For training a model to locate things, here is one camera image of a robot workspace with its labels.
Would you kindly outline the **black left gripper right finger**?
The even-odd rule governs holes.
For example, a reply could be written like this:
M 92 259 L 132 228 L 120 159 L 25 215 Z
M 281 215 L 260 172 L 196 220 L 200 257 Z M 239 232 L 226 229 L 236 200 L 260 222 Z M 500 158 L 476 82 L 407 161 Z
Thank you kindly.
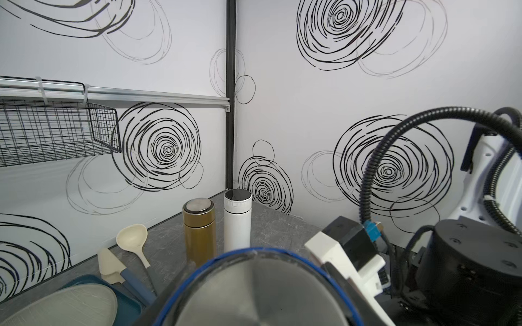
M 328 275 L 333 282 L 334 288 L 346 305 L 349 314 L 347 318 L 350 325 L 365 325 L 361 308 L 361 297 L 358 295 L 353 285 L 330 262 L 321 265 L 321 269 Z

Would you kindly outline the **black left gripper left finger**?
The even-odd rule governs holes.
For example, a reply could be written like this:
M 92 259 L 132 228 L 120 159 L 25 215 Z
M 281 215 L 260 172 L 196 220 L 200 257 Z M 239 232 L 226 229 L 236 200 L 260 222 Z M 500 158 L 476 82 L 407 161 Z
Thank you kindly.
M 141 316 L 133 323 L 137 325 L 163 325 L 167 318 L 169 308 L 169 300 L 174 296 L 174 293 L 183 284 L 183 282 L 196 270 L 194 262 L 188 262 L 181 271 L 174 277 L 171 283 L 163 290 L 157 297 L 154 303 L 145 309 Z

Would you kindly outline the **blue thermos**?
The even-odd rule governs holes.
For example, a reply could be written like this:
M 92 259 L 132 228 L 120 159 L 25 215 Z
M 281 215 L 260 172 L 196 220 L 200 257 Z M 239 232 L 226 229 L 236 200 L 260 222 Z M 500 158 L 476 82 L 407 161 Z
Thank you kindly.
M 240 249 L 209 260 L 167 308 L 163 325 L 350 325 L 328 275 L 277 248 Z

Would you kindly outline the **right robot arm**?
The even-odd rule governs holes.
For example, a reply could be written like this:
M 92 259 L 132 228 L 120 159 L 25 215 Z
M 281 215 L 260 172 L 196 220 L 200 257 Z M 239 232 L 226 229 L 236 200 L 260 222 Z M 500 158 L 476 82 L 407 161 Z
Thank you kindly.
M 411 129 L 444 119 L 485 126 L 521 153 L 521 129 L 499 115 L 471 107 L 439 107 L 412 115 L 380 140 L 369 159 L 360 190 L 360 221 L 371 219 L 372 187 L 378 166 Z M 402 268 L 421 236 L 431 232 L 415 275 L 428 310 L 448 325 L 509 325 L 521 310 L 519 236 L 466 217 L 425 225 L 414 234 L 396 265 Z

